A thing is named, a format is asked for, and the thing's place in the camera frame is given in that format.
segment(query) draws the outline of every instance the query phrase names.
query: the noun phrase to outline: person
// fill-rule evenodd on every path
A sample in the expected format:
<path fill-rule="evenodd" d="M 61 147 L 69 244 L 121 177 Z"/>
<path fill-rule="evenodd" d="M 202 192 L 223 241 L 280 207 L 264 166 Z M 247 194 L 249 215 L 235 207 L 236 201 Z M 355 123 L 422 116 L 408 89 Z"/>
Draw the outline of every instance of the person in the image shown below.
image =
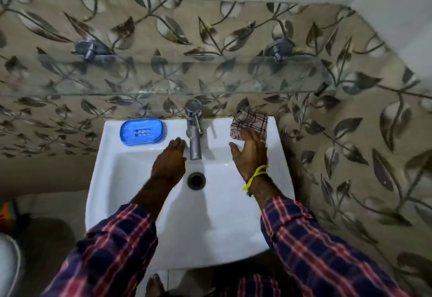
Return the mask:
<path fill-rule="evenodd" d="M 237 170 L 248 182 L 258 167 L 267 164 L 267 148 L 255 131 L 242 130 L 241 135 L 243 150 L 232 142 L 230 147 Z M 158 244 L 155 220 L 185 174 L 184 149 L 184 140 L 170 141 L 143 188 L 129 204 L 87 232 L 41 296 L 134 296 Z M 262 210 L 265 240 L 294 279 L 296 294 L 408 296 L 369 257 L 321 229 L 313 214 L 285 197 L 268 175 L 255 177 L 249 191 Z M 288 295 L 280 286 L 269 274 L 248 273 L 217 287 L 212 296 Z M 149 290 L 164 293 L 157 276 L 150 278 Z"/>

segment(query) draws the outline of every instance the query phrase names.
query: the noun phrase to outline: white sink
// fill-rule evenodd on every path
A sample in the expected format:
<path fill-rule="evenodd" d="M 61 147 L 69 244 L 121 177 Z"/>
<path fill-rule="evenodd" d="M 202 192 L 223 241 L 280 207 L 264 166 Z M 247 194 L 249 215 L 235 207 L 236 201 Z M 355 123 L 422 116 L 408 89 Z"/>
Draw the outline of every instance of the white sink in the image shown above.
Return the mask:
<path fill-rule="evenodd" d="M 197 268 L 234 262 L 268 249 L 260 229 L 260 209 L 242 190 L 245 183 L 232 161 L 228 143 L 232 118 L 203 119 L 202 160 L 186 162 L 186 175 L 170 192 L 156 221 L 159 245 L 150 268 Z M 186 136 L 186 120 L 163 120 L 165 138 L 154 145 L 128 147 L 120 141 L 123 121 L 104 126 L 89 196 L 85 227 L 115 213 L 129 202 L 150 176 L 157 155 L 171 139 Z M 276 121 L 267 130 L 269 174 L 294 199 L 294 189 L 279 139 Z M 189 148 L 184 152 L 189 159 Z M 201 190 L 192 190 L 187 178 L 193 172 L 206 177 Z"/>

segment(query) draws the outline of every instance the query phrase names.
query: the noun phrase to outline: towel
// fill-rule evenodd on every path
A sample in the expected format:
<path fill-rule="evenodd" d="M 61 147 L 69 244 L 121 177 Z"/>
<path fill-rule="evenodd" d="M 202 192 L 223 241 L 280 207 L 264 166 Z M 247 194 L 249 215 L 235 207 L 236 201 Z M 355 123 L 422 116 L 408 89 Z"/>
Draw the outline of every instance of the towel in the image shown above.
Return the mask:
<path fill-rule="evenodd" d="M 267 115 L 252 113 L 247 110 L 239 110 L 231 123 L 230 136 L 233 139 L 243 140 L 240 135 L 240 129 L 251 128 L 263 135 L 267 139 Z"/>

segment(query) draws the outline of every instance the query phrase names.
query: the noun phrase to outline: red and blue checkered shirt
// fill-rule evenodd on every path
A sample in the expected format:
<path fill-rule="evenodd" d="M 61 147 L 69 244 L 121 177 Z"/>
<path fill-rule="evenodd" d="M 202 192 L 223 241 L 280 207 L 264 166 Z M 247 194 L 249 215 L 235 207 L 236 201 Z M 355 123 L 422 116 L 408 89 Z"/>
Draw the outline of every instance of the red and blue checkered shirt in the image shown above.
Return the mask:
<path fill-rule="evenodd" d="M 299 202 L 276 197 L 261 230 L 303 296 L 401 296 L 397 284 L 362 252 L 321 229 Z M 76 244 L 42 297 L 134 296 L 154 255 L 156 226 L 146 210 L 127 204 Z M 219 296 L 281 296 L 273 278 L 247 275 Z"/>

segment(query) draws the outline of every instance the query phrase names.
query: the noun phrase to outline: soap dish lid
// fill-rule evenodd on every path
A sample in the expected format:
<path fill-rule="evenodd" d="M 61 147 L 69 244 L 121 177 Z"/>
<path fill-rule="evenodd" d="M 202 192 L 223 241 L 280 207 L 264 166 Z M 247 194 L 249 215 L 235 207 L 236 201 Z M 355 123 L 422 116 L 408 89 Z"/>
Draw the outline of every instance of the soap dish lid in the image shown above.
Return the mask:
<path fill-rule="evenodd" d="M 154 144 L 163 138 L 163 124 L 159 119 L 128 120 L 120 127 L 120 140 L 126 146 Z"/>

